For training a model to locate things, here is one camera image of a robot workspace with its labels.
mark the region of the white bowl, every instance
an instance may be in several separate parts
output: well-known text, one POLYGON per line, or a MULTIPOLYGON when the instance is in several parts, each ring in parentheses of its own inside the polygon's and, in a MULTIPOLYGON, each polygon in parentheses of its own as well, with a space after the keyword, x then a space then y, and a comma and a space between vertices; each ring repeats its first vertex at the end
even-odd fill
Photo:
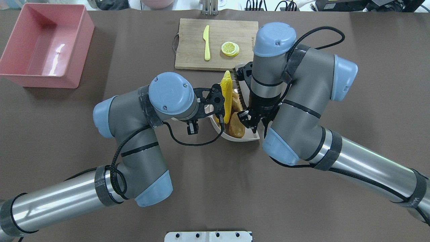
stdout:
MULTIPOLYGON (((210 113, 213 111, 212 105, 207 105, 205 107, 205 112, 210 113)), ((211 120, 212 126, 216 130, 217 133, 221 132, 221 128, 218 127, 218 124, 215 122, 215 119, 213 118, 213 115, 208 116, 208 118, 211 120)), ((233 141, 233 142, 247 142, 247 141, 253 141, 253 140, 259 140, 260 136, 258 135, 258 131, 256 133, 253 133, 251 129, 245 129, 245 134, 242 138, 235 138, 233 136, 228 135, 226 132, 222 132, 221 137, 223 137, 226 140, 233 141)))

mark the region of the wooden cutting board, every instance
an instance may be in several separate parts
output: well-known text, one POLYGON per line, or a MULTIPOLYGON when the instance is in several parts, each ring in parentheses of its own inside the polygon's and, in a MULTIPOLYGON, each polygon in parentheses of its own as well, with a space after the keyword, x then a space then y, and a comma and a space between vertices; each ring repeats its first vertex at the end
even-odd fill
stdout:
POLYGON ((237 64, 252 61, 257 21, 230 21, 213 19, 181 19, 179 44, 176 52, 176 69, 226 71, 237 64), (211 59, 205 61, 203 31, 209 25, 209 49, 211 59), (237 56, 226 56, 221 45, 231 41, 239 45, 237 56))

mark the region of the yellow plastic knife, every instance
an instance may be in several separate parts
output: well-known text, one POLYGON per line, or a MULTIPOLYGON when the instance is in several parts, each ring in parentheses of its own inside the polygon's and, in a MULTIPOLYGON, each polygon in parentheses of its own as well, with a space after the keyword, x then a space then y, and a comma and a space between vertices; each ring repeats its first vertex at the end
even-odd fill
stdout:
POLYGON ((209 51, 209 25, 206 25, 203 31, 203 39, 205 40, 205 60, 208 61, 211 59, 211 53, 209 51))

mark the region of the brown table surface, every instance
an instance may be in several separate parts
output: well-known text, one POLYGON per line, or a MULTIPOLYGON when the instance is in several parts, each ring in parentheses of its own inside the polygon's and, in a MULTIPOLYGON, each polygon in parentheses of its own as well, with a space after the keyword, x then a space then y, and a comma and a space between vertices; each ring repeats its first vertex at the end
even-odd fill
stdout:
MULTIPOLYGON (((0 12, 0 50, 18 17, 0 12)), ((205 17, 190 11, 94 11, 95 24, 77 89, 22 88, 0 80, 0 198, 9 199, 109 164, 114 140, 92 121, 93 107, 113 95, 175 71, 193 87, 219 82, 221 72, 175 70, 172 39, 180 18, 280 21, 298 36, 322 25, 346 40, 327 52, 359 66, 345 100, 330 102, 321 125, 400 164, 430 175, 430 14, 345 12, 241 12, 205 17)), ((336 34, 313 34, 321 46, 336 34)), ((197 136, 173 122, 180 140, 216 135, 208 119, 197 136)), ((195 148, 156 129, 174 191, 140 208, 131 200, 114 208, 41 229, 25 241, 163 241, 168 231, 248 230, 260 241, 428 241, 429 228, 373 192, 330 172, 287 169, 272 162, 261 141, 220 139, 195 148)))

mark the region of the black tape band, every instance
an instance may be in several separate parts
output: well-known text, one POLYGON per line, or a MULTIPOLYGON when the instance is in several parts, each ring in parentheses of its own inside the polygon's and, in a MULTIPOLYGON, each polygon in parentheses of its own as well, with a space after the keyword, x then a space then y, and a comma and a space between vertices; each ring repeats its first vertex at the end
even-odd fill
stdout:
POLYGON ((322 136, 321 136, 321 140, 319 142, 318 148, 315 150, 315 152, 309 157, 307 158, 305 161, 310 161, 313 158, 315 158, 315 156, 319 153, 319 151, 321 150, 321 148, 323 147, 324 141, 326 140, 326 129, 324 127, 322 128, 322 136))
POLYGON ((293 54, 291 55, 290 59, 284 67, 284 70, 281 73, 281 80, 283 82, 290 83, 292 81, 292 76, 294 75, 295 71, 297 70, 297 67, 300 65, 301 61, 304 58, 304 55, 306 55, 306 52, 309 48, 309 46, 299 44, 295 50, 290 50, 293 51, 293 54))
POLYGON ((38 231, 36 230, 30 232, 21 229, 13 218, 13 203, 17 198, 25 194, 26 193, 21 193, 18 196, 7 200, 0 208, 0 227, 2 228, 3 232, 10 237, 23 237, 26 234, 36 233, 38 231))
POLYGON ((97 197, 100 200, 100 202, 106 207, 111 207, 117 204, 121 204, 122 202, 117 202, 108 190, 108 186, 106 184, 106 179, 105 179, 105 171, 106 171, 105 166, 99 166, 95 170, 95 176, 94 176, 95 193, 97 194, 97 197))
POLYGON ((259 80, 257 80, 254 76, 252 76, 252 79, 254 79, 254 81, 255 81, 256 83, 258 83, 258 84, 260 84, 260 85, 262 85, 262 86, 265 86, 265 87, 276 87, 276 86, 279 86, 279 85, 281 85, 281 84, 283 83, 283 81, 280 81, 280 82, 275 83, 275 84, 262 83, 262 82, 260 82, 259 80))
POLYGON ((149 100, 149 85, 140 87, 138 89, 139 103, 142 108, 143 114, 145 115, 146 121, 151 128, 160 127, 163 125, 163 121, 158 117, 155 112, 154 106, 152 106, 149 100))
POLYGON ((155 147, 157 145, 158 145, 158 142, 154 142, 154 143, 151 143, 151 144, 148 144, 148 145, 145 145, 145 146, 140 146, 139 148, 132 149, 132 150, 126 151, 124 153, 121 153, 121 157, 126 157, 128 155, 133 155, 134 153, 147 150, 147 149, 155 147))
POLYGON ((342 150, 342 136, 333 131, 332 135, 332 145, 330 146, 330 149, 327 151, 324 157, 321 159, 321 161, 319 161, 318 164, 314 167, 317 170, 328 171, 339 158, 339 155, 342 150))
POLYGON ((421 175, 418 171, 410 168, 416 178, 417 178, 417 185, 415 187, 414 192, 405 202, 395 202, 398 205, 405 207, 405 208, 417 208, 421 200, 423 200, 424 196, 426 195, 427 191, 427 177, 421 175))
POLYGON ((301 109, 302 111, 307 112, 307 113, 309 113, 309 114, 311 114, 311 115, 313 115, 313 116, 315 116, 315 117, 317 117, 317 118, 320 118, 320 117, 321 117, 321 114, 319 114, 319 113, 315 112, 314 110, 312 110, 312 109, 310 109, 310 108, 308 108, 308 107, 305 107, 305 106, 303 106, 303 105, 301 105, 301 104, 298 104, 298 103, 296 103, 296 102, 293 102, 293 101, 290 101, 290 100, 284 99, 284 100, 282 101, 282 103, 285 103, 285 104, 291 105, 291 106, 293 106, 293 107, 295 107, 295 108, 298 108, 298 109, 301 109))

